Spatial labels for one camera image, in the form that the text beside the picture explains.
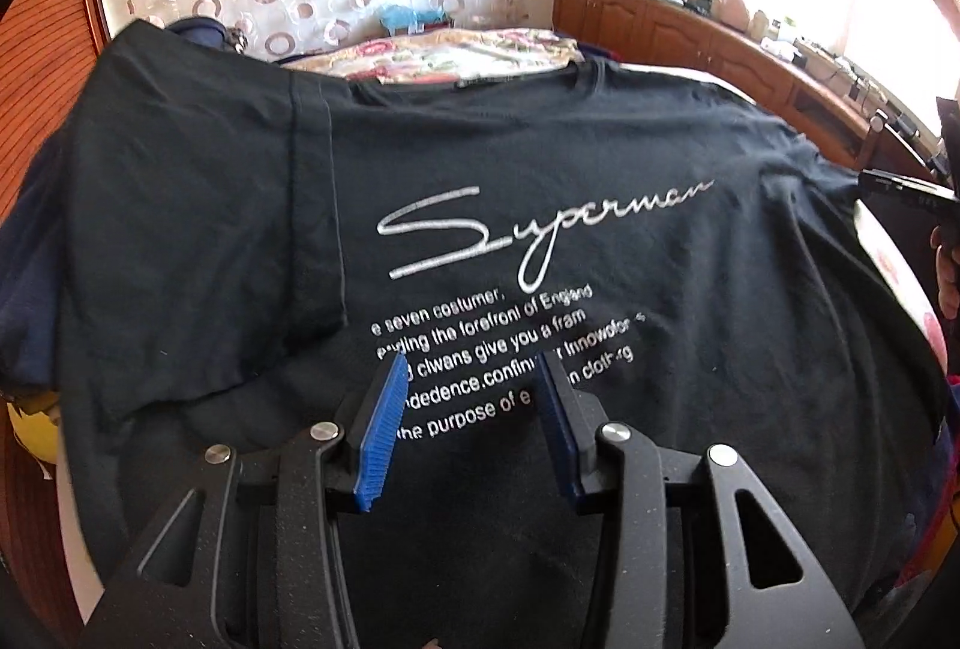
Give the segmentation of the person's right hand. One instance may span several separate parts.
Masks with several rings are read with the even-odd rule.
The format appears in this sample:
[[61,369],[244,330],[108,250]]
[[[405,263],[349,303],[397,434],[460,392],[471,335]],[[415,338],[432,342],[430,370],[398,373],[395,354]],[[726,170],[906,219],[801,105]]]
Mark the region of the person's right hand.
[[935,227],[931,233],[931,248],[935,251],[935,280],[937,280],[937,303],[942,316],[955,321],[960,308],[958,295],[958,250],[949,250],[942,230]]

